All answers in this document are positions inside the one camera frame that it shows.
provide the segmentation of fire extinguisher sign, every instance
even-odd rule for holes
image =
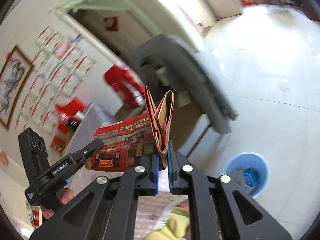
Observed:
[[[107,32],[117,32],[119,30],[118,26],[118,17],[105,17],[103,18],[103,22],[105,25],[105,30]]]

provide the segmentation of blue gripper pad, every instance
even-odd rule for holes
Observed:
[[[170,189],[170,193],[172,193],[172,189],[173,189],[173,171],[172,171],[170,148],[168,149],[167,163],[168,163],[169,189]]]
[[[159,155],[156,155],[156,161],[155,161],[155,194],[158,195],[159,192]]]

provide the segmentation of blue trash bin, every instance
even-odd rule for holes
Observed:
[[[250,195],[255,198],[262,192],[268,180],[267,163],[260,154],[253,152],[240,153],[229,161],[223,174],[230,176],[233,171],[239,171],[246,167],[255,168],[258,172],[260,184],[250,193]]]

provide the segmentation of metal screw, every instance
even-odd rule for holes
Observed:
[[[220,180],[224,183],[229,183],[231,181],[231,178],[228,175],[222,175]]]
[[[193,167],[191,165],[184,165],[182,169],[186,172],[190,172],[193,170]]]
[[[144,171],[146,170],[146,168],[143,167],[143,166],[137,166],[137,167],[134,168],[134,170],[135,170],[136,172],[141,173],[141,172],[144,172]]]
[[[31,137],[31,143],[32,143],[33,147],[37,146],[36,139],[34,137]]]
[[[107,181],[108,181],[108,179],[105,176],[97,177],[98,184],[105,184]]]
[[[45,152],[47,152],[47,149],[46,149],[46,147],[45,147],[45,144],[44,144],[44,143],[42,144],[42,149],[43,149]]]

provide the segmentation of red object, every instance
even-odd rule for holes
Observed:
[[[31,224],[33,226],[39,226],[39,211],[33,210],[31,214]]]
[[[65,106],[56,104],[56,109],[59,114],[65,113],[67,116],[74,116],[78,111],[82,112],[86,106],[87,105],[80,98],[74,97],[73,100]],[[58,130],[64,134],[69,131],[68,127],[65,126],[65,123],[60,122],[60,120]]]
[[[135,79],[127,65],[113,65],[105,72],[104,79],[124,101],[124,108],[143,105],[144,86]]]
[[[59,137],[55,136],[51,143],[51,148],[54,149],[57,153],[61,154],[63,152],[66,142]]]
[[[106,28],[106,31],[117,32],[119,30],[118,26],[118,17],[105,17],[103,22]]]
[[[9,160],[7,157],[7,154],[4,151],[0,150],[0,162],[3,163],[4,165],[8,166]]]
[[[104,145],[89,159],[86,168],[96,171],[125,172],[139,165],[144,151],[153,151],[155,139],[148,113],[126,119],[122,123],[98,128],[95,136],[109,132],[118,136],[117,142]]]
[[[240,0],[243,6],[254,4],[253,0]]]
[[[11,54],[11,53],[7,53],[6,56],[7,56],[7,59],[8,59],[8,60],[13,61],[13,58],[12,58],[12,54]]]

